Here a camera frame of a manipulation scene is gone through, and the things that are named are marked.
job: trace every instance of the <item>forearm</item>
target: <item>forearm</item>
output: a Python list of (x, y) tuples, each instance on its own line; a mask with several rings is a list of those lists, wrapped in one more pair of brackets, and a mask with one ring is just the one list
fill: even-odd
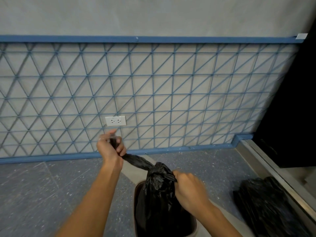
[(102, 236), (120, 170), (102, 166), (90, 190), (83, 197), (57, 236)]
[(225, 218), (220, 209), (211, 202), (209, 206), (201, 208), (196, 218), (212, 237), (242, 237), (235, 227)]

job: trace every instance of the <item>black plastic bag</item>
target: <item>black plastic bag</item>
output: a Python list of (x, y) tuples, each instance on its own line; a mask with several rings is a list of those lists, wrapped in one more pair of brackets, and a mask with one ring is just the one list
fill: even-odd
[[(110, 143), (117, 148), (115, 138), (111, 138)], [(137, 229), (140, 230), (138, 236), (184, 237), (191, 234), (193, 216), (182, 208), (175, 196), (177, 180), (172, 171), (163, 163), (153, 165), (137, 155), (125, 154), (122, 158), (148, 171), (135, 211)]]
[(312, 236), (274, 177), (245, 180), (233, 194), (239, 211), (256, 236)]

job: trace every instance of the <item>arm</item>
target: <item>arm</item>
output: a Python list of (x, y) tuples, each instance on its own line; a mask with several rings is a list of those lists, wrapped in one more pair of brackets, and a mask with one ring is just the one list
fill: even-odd
[(208, 199), (203, 183), (191, 173), (173, 172), (176, 197), (184, 209), (196, 217), (213, 237), (241, 237), (241, 234)]
[(57, 237), (103, 236), (114, 190), (123, 167), (120, 156), (126, 153), (121, 137), (117, 137), (120, 145), (116, 150), (108, 143), (110, 135), (115, 131), (100, 135), (97, 148), (103, 158), (101, 170), (81, 203), (57, 232)]

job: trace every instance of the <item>white wall socket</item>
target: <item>white wall socket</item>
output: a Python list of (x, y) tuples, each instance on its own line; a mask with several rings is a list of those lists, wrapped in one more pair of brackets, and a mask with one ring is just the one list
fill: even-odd
[(107, 126), (126, 125), (125, 116), (105, 117)]

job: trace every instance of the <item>wire mesh panel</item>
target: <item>wire mesh panel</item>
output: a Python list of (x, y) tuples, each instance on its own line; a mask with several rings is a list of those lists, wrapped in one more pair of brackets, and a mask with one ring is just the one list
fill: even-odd
[(293, 44), (0, 43), (0, 157), (230, 143), (256, 129)]

